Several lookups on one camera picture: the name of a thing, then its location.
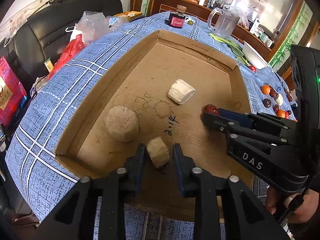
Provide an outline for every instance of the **red plastic bag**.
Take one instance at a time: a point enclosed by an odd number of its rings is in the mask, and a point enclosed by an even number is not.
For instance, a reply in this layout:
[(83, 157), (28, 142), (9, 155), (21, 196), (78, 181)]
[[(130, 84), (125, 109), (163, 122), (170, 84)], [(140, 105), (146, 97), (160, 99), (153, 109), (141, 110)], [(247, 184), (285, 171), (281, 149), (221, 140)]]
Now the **red plastic bag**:
[(61, 69), (69, 60), (71, 60), (78, 52), (84, 48), (84, 43), (82, 42), (82, 34), (76, 36), (76, 38), (68, 43), (68, 45), (63, 50), (57, 63), (54, 64), (52, 71), (48, 75), (48, 80), (50, 80), (53, 75)]
[(0, 58), (0, 123), (5, 126), (10, 124), (21, 99), (26, 95), (7, 60), (4, 57)]

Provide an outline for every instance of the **plastic jug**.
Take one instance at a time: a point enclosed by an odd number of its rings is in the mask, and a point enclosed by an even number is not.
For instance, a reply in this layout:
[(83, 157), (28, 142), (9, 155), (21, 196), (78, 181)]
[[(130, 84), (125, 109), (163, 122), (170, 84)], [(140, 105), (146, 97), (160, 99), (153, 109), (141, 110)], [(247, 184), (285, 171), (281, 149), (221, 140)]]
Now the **plastic jug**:
[(213, 16), (221, 10), (218, 10), (217, 8), (213, 9), (212, 12), (209, 15), (208, 18), (208, 28), (211, 30), (211, 32), (225, 40), (228, 40), (231, 36), (231, 33), (236, 28), (236, 25), (238, 21), (240, 20), (240, 17), (236, 15), (235, 13), (231, 12), (229, 10), (228, 5), (224, 5), (222, 11), (220, 12), (220, 16), (217, 20), (217, 23), (214, 27), (211, 25), (211, 21)]

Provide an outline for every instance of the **silver rivet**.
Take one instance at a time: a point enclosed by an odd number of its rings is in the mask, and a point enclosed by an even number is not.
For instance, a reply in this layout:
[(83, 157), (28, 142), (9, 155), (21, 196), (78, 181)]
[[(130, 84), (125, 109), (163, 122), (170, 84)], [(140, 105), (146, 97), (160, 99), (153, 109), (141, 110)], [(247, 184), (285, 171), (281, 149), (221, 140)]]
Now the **silver rivet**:
[(117, 173), (118, 173), (118, 174), (124, 174), (124, 173), (126, 173), (126, 172), (127, 172), (127, 169), (124, 168), (124, 167), (121, 167), (121, 168), (118, 168), (118, 169), (117, 169)]
[(80, 178), (80, 182), (82, 182), (82, 183), (87, 183), (87, 182), (89, 182), (89, 180), (90, 180), (90, 177), (88, 177), (88, 176), (83, 176)]
[(231, 182), (238, 182), (238, 181), (239, 181), (239, 178), (238, 178), (238, 176), (236, 176), (236, 175), (231, 175), (231, 176), (229, 177), (229, 180), (230, 180)]
[(199, 173), (202, 172), (202, 169), (199, 168), (199, 167), (194, 167), (194, 168), (192, 169), (192, 172), (195, 173), (195, 174), (199, 174)]

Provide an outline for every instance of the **red label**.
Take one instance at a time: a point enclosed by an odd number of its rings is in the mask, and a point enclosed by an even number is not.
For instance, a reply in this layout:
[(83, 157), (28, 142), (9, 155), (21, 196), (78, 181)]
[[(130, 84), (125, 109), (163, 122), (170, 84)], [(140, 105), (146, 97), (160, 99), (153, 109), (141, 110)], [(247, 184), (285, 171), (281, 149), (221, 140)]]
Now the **red label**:
[(174, 27), (182, 27), (183, 26), (184, 19), (179, 19), (176, 17), (172, 17), (170, 25)]

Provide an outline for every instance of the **wooden sideboard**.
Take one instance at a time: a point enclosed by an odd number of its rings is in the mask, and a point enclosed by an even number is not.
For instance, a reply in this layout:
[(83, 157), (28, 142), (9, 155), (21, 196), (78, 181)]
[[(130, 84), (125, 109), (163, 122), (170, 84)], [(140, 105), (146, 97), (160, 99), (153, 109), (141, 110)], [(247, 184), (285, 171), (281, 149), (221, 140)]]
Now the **wooden sideboard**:
[[(175, 11), (178, 4), (187, 8), (186, 14), (196, 16), (204, 22), (207, 21), (212, 11), (207, 7), (186, 0), (151, 0), (149, 6), (149, 15), (169, 10)], [(215, 14), (212, 18), (213, 25), (216, 24), (218, 17), (219, 14)], [(242, 44), (244, 44), (243, 41), (249, 43), (264, 59), (267, 58), (271, 51), (271, 49), (268, 48), (264, 43), (262, 43), (262, 41), (260, 41), (255, 35), (251, 34), (248, 30), (246, 30), (239, 24), (233, 31), (232, 36), (235, 39), (239, 40), (239, 42), (241, 42)]]

